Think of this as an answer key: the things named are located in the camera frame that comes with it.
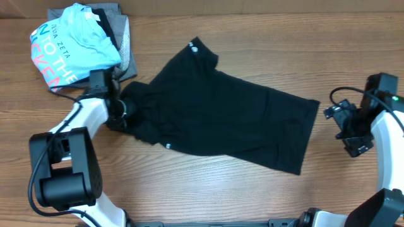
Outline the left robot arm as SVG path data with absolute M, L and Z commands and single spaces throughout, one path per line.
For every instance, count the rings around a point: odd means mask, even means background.
M 126 128 L 128 105 L 120 92 L 119 77 L 112 71 L 91 71 L 88 87 L 72 99 L 66 118 L 30 138 L 28 202 L 34 212 L 47 217 L 73 214 L 86 226 L 134 226 L 129 214 L 103 192 L 92 143 L 103 125 L 113 131 Z

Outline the black t-shirt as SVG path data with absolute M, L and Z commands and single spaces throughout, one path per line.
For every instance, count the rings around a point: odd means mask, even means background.
M 148 84 L 133 81 L 126 133 L 196 155 L 227 155 L 299 175 L 319 102 L 217 69 L 218 56 L 192 39 Z

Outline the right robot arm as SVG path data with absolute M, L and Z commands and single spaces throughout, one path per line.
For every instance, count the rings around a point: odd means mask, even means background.
M 373 227 L 395 226 L 403 217 L 403 97 L 397 94 L 398 77 L 378 73 L 367 78 L 359 107 L 348 100 L 324 110 L 340 128 L 347 153 L 355 158 L 375 147 L 377 192 L 349 215 L 310 208 L 287 226 Z

